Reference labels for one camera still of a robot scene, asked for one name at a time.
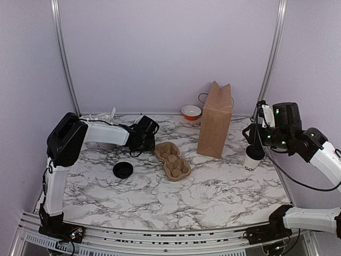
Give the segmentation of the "white paper coffee cup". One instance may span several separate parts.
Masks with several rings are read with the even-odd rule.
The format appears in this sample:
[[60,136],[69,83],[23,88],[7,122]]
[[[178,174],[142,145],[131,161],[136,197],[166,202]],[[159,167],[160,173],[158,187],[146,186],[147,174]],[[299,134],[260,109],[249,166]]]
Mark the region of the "white paper coffee cup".
[[244,159],[242,168],[244,171],[254,172],[262,160],[263,160],[262,158],[261,159],[253,159],[249,155],[245,154],[245,159]]

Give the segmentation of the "brown paper bag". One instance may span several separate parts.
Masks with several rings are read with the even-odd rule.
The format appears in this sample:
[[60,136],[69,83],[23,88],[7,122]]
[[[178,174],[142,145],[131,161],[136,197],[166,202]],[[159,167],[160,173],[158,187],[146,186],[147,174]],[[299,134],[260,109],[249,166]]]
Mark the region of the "brown paper bag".
[[197,153],[220,158],[232,118],[231,85],[219,86],[213,81],[205,101]]

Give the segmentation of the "brown cardboard cup carrier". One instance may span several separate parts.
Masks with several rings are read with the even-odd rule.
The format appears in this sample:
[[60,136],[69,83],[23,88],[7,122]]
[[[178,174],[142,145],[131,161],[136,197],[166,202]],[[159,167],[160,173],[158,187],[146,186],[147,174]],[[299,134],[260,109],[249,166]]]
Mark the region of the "brown cardboard cup carrier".
[[181,157],[180,150],[172,142],[163,142],[155,146],[155,155],[163,163],[165,175],[170,181],[179,181],[191,174],[188,161]]

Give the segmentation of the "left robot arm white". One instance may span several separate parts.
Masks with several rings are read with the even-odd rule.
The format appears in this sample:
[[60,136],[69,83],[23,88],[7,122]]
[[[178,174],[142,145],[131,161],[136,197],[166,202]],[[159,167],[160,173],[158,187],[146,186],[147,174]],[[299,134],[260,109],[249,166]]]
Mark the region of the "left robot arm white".
[[47,167],[43,174],[44,199],[39,207],[42,226],[55,237],[67,233],[63,222],[63,194],[71,167],[78,161],[85,143],[106,143],[128,148],[130,154],[142,154],[155,148],[159,124],[142,116],[132,125],[110,124],[103,120],[67,113],[47,138]]

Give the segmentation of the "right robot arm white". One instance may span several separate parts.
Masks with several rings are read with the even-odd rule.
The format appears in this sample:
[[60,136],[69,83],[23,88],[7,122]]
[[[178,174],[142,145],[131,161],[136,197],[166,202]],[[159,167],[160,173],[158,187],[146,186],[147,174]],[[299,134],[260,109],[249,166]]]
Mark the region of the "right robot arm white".
[[[267,157],[287,179],[306,189],[321,193],[340,191],[340,149],[317,128],[302,128],[298,104],[295,102],[276,103],[272,106],[261,100],[256,105],[254,120],[243,131],[248,142],[243,168],[254,171]],[[287,156],[298,155],[311,166],[319,178],[329,180],[330,188],[319,188],[298,181],[285,171],[268,154],[271,150]],[[274,210],[266,225],[250,228],[247,235],[258,240],[267,237],[278,238],[290,235],[293,229],[308,229],[334,234],[340,237],[340,208],[305,209],[292,204],[279,206]]]

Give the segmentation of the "black lid stack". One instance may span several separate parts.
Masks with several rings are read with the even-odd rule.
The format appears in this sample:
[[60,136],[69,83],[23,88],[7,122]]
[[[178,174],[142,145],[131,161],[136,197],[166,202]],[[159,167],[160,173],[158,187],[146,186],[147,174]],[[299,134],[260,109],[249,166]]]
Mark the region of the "black lid stack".
[[113,174],[120,179],[126,179],[133,173],[133,166],[129,162],[119,162],[113,169]]

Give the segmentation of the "white wrapped stir stick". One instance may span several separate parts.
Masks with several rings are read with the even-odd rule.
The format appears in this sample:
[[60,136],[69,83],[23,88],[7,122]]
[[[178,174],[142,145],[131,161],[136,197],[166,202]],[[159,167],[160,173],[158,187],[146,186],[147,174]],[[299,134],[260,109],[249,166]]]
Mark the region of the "white wrapped stir stick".
[[113,107],[110,118],[113,118],[116,113],[116,107]]

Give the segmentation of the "white ribbed canister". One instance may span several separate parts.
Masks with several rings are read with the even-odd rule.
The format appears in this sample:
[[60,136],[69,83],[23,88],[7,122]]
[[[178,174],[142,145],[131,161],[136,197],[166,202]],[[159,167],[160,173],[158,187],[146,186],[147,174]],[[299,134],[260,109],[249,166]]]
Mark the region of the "white ribbed canister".
[[[114,124],[113,118],[111,118],[110,113],[100,113],[97,115],[89,115],[88,117],[91,120],[100,120],[100,121],[105,121],[109,124]],[[102,148],[104,150],[111,150],[111,149],[115,148],[115,145],[109,144],[109,143],[99,143],[98,142],[96,145],[98,148]]]

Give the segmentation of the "orange white bowl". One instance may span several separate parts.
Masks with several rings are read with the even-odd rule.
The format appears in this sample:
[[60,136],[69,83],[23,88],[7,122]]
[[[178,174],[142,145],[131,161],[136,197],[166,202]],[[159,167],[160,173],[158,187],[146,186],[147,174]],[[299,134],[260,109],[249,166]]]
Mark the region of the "orange white bowl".
[[201,109],[195,105],[186,105],[181,108],[183,117],[188,121],[196,121],[201,115]]

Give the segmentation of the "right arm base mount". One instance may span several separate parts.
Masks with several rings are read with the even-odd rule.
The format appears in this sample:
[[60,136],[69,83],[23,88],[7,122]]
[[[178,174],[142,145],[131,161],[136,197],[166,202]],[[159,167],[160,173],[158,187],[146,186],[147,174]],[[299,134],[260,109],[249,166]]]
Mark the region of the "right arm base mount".
[[291,208],[292,205],[280,206],[270,214],[268,224],[247,228],[243,238],[248,239],[249,244],[253,245],[291,236],[292,230],[286,228],[283,221],[286,212]]

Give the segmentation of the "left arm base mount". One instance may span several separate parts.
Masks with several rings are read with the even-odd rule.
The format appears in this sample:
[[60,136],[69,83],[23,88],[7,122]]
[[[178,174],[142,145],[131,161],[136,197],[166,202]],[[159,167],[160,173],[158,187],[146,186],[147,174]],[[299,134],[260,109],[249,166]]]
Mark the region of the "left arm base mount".
[[71,240],[81,243],[84,237],[85,227],[64,222],[64,213],[51,216],[43,207],[39,209],[40,227],[39,233],[60,238],[63,241]]

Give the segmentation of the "aluminium frame post right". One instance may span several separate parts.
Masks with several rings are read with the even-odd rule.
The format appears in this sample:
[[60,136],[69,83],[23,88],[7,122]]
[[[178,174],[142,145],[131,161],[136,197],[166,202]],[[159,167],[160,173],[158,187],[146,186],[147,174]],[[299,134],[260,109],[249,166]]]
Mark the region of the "aluminium frame post right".
[[267,61],[264,77],[262,80],[261,89],[258,94],[258,98],[256,102],[265,100],[267,92],[270,88],[271,76],[272,76],[275,60],[279,52],[281,39],[282,39],[282,33],[283,33],[284,26],[285,26],[287,4],[288,4],[287,0],[279,1],[273,40],[272,40],[272,44],[270,48],[270,54],[269,54],[269,58]]

